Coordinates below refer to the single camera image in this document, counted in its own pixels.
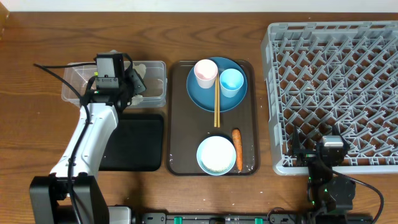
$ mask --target carrot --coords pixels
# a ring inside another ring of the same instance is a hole
[[[234,142],[236,150],[236,166],[240,171],[243,169],[243,148],[241,132],[238,129],[232,131],[232,141]]]

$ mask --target wooden chopstick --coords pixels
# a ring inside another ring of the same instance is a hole
[[[214,94],[214,127],[217,128],[217,109],[218,109],[218,88],[217,88],[217,83],[218,83],[218,73],[216,77],[216,85],[215,85],[215,94]]]
[[[220,76],[217,73],[217,128],[220,127]]]

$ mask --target cable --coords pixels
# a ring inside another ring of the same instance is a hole
[[[82,64],[87,64],[87,63],[80,63],[80,64],[74,64],[74,65],[67,65],[67,67],[77,67],[77,66],[82,66]],[[50,75],[52,75],[53,77],[57,78],[58,80],[60,80],[63,84],[65,84],[67,87],[69,87],[69,89],[71,89],[72,92],[74,92],[74,94],[76,94],[76,96],[79,98],[79,100],[81,101],[82,97],[79,94],[79,92],[77,92],[77,90],[71,86],[71,84],[69,84],[67,81],[65,81],[63,78],[61,78],[59,75],[51,72],[48,68],[62,68],[62,66],[43,66],[43,65],[39,65],[39,64],[34,64],[35,67],[38,67],[40,69],[42,69],[43,71],[49,73]],[[86,130],[88,128],[88,125],[90,124],[90,111],[88,110],[87,105],[83,105],[85,111],[86,111],[86,123],[83,127],[83,130],[80,133],[79,138],[76,141],[75,147],[72,150],[72,154],[68,160],[68,192],[69,192],[69,196],[70,196],[70,201],[72,203],[72,208],[73,211],[75,213],[76,219],[78,221],[78,223],[82,224],[82,220],[81,220],[81,216],[80,216],[80,212],[79,209],[77,207],[77,203],[76,203],[76,198],[75,198],[75,193],[73,191],[73,186],[72,186],[72,171],[73,171],[73,164],[75,162],[75,157],[76,157],[76,153],[77,150],[79,148],[79,145],[81,143],[81,140],[83,139]]]
[[[85,62],[85,63],[76,63],[73,65],[49,65],[49,66],[44,66],[46,68],[73,68],[73,67],[79,67],[79,66],[85,66],[85,65],[97,65],[95,62]]]
[[[377,211],[376,216],[373,218],[373,221],[372,221],[372,223],[371,223],[371,224],[375,224],[375,223],[377,222],[377,220],[379,219],[379,217],[380,217],[380,215],[381,215],[381,212],[383,211],[383,208],[384,208],[384,197],[383,197],[383,194],[382,194],[377,188],[373,187],[372,185],[367,184],[367,183],[365,183],[365,182],[362,182],[362,181],[360,181],[360,180],[357,180],[357,179],[355,179],[355,178],[353,178],[353,177],[349,177],[349,176],[347,176],[347,175],[341,174],[341,173],[339,173],[339,172],[337,172],[337,171],[334,171],[333,169],[331,169],[331,168],[329,168],[328,166],[326,166],[325,163],[324,163],[321,159],[319,159],[319,160],[320,160],[321,165],[322,165],[324,168],[330,170],[332,173],[334,173],[334,174],[336,174],[336,175],[338,175],[338,176],[347,178],[347,179],[349,179],[349,180],[351,180],[351,181],[353,181],[353,182],[359,183],[359,184],[361,184],[361,185],[363,185],[363,186],[365,186],[365,187],[367,187],[367,188],[370,188],[370,189],[372,189],[373,191],[375,191],[375,192],[379,195],[379,197],[380,197],[380,207],[379,207],[379,210]]]
[[[269,215],[272,213],[272,211],[276,211],[277,209],[281,209],[281,210],[285,211],[285,209],[282,208],[282,207],[275,207],[275,208],[271,209],[271,210],[269,211],[269,213],[267,214],[267,220],[266,220],[266,221],[269,221]],[[295,222],[294,219],[290,216],[290,214],[287,214],[287,216],[289,216],[289,218],[290,218],[293,222]]]

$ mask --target cup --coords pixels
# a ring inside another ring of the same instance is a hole
[[[234,97],[243,86],[243,75],[240,71],[229,68],[220,76],[221,93],[228,98]]]
[[[210,88],[216,80],[218,68],[214,61],[203,59],[195,64],[193,71],[199,86],[202,88]]]

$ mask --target clear plastic container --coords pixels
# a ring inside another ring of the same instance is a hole
[[[144,83],[147,90],[141,93],[141,96],[135,96],[132,104],[128,108],[155,108],[166,104],[167,75],[166,64],[162,61],[133,61],[135,65],[144,64],[146,72]],[[130,62],[124,62],[124,68],[127,68]],[[63,78],[70,83],[81,95],[85,94],[87,81],[94,76],[97,71],[95,65],[85,65],[74,68],[66,68]],[[62,85],[62,99],[69,101],[80,107],[78,97],[65,85]]]

